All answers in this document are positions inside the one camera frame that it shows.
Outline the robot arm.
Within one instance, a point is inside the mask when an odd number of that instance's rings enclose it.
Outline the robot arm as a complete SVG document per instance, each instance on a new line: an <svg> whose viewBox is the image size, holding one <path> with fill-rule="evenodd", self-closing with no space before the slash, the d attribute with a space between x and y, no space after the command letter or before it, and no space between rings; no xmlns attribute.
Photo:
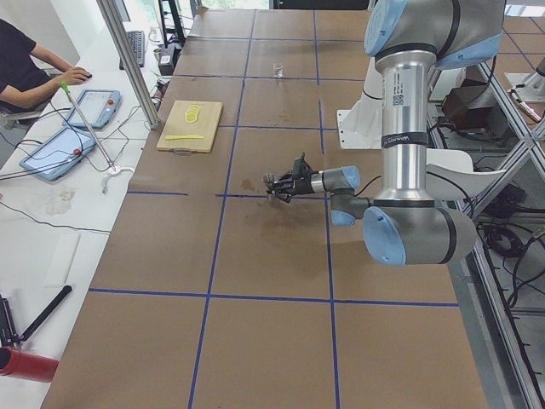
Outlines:
<svg viewBox="0 0 545 409"><path fill-rule="evenodd" d="M380 1L364 49L382 77L381 191L360 198L353 166L314 170L304 158L283 176L266 175L267 191L290 201L330 194L335 225L363 223L371 257L387 265L446 264L465 257L477 233L458 210L436 205L427 186L427 98L432 68L472 66L494 57L502 36L502 1Z"/></svg>

